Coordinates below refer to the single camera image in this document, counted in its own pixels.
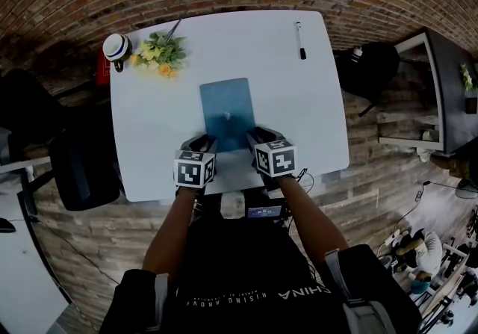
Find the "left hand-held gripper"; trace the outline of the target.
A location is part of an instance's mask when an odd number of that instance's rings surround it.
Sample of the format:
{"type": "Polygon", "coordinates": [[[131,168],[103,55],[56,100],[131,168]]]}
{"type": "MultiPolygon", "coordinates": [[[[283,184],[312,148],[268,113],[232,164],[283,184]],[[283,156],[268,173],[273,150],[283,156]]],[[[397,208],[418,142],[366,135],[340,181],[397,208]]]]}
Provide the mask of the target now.
{"type": "Polygon", "coordinates": [[[176,186],[204,188],[216,173],[217,138],[202,134],[186,140],[176,151],[173,178],[176,186]]]}

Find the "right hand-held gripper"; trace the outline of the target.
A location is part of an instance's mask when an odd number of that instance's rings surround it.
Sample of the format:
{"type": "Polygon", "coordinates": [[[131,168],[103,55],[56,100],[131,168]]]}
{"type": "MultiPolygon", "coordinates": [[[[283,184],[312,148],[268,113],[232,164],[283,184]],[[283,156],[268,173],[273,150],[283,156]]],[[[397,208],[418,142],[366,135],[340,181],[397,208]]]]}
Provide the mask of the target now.
{"type": "Polygon", "coordinates": [[[297,148],[282,133],[256,126],[246,131],[256,170],[270,178],[292,175],[296,170],[297,148]]]}

